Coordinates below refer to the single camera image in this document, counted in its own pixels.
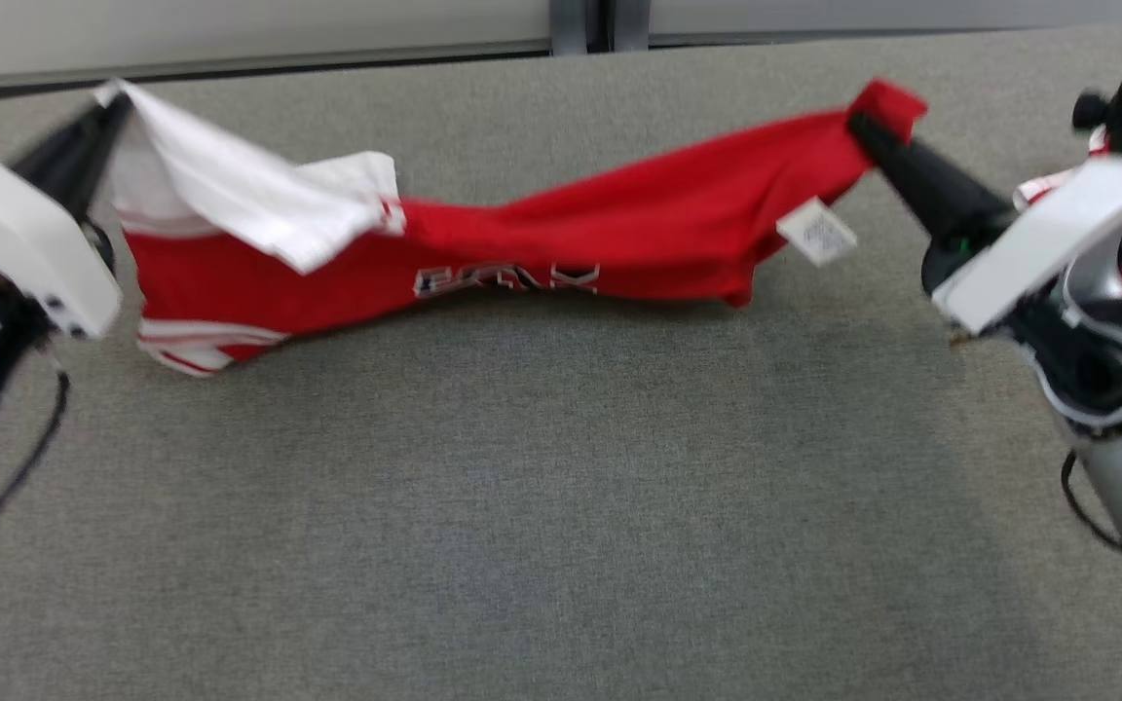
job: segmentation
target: white wall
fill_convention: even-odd
[[[651,35],[1065,26],[1122,19],[1122,0],[652,0]]]
[[[0,0],[0,76],[548,36],[548,0]]]

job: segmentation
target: care label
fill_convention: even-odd
[[[779,233],[818,268],[850,253],[859,243],[843,219],[816,196],[779,219]]]

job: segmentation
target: red jersey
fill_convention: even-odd
[[[139,344],[205,376],[286,338],[481,285],[747,305],[757,264],[785,245],[776,221],[813,196],[833,203],[874,167],[846,131],[850,110],[908,138],[926,105],[877,81],[845,110],[745,129],[499,207],[386,195],[383,227],[304,274],[227,227],[153,218],[117,199],[146,298]]]

